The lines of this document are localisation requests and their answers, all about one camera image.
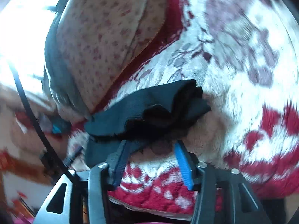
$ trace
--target floral blanket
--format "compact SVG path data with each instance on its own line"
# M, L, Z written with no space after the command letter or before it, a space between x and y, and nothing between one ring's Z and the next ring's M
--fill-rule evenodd
M240 169L260 198L299 191L299 26L281 0L179 0L183 30L122 82L108 106L146 87L182 79L202 86L212 111L183 139L200 161ZM76 133L69 150L86 144ZM78 159L77 170L86 169ZM190 218L196 191L182 183L172 142L131 156L111 200Z

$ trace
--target screw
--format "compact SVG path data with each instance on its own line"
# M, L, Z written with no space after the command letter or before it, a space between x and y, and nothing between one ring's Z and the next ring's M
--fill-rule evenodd
M197 166L201 168L205 168L207 167L207 164L204 161L200 161Z
M98 165L99 168L106 168L107 166L108 166L108 163L106 163L106 162L101 162L101 163Z
M240 170L239 170L239 169L236 169L236 168L233 168L233 169L231 170L231 173L237 175L237 174L240 173Z

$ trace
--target red and white blanket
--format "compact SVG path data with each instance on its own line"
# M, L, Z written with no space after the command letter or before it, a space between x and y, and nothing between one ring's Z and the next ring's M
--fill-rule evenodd
M98 109L182 79L202 86L212 111L183 139L198 159L236 167L260 198L299 191L299 26L281 0L169 0L162 31L123 71ZM86 144L76 132L69 143ZM77 159L73 167L87 167ZM113 201L190 218L196 193L182 183L171 142L131 156Z

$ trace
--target folded dark fabric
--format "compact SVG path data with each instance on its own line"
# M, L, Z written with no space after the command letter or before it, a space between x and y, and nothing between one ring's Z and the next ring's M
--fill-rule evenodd
M193 79L136 91L85 124L90 135L85 162L93 167L105 161L123 139L130 140L131 153L140 150L174 130L188 129L210 110Z

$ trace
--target blue gripper pad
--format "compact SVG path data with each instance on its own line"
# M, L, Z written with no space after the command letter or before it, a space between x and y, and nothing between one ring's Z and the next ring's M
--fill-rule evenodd
M194 181L193 178L196 175L196 166L182 140L178 140L174 144L174 153L178 161L178 166L181 171L184 185L187 186L188 190L193 190Z

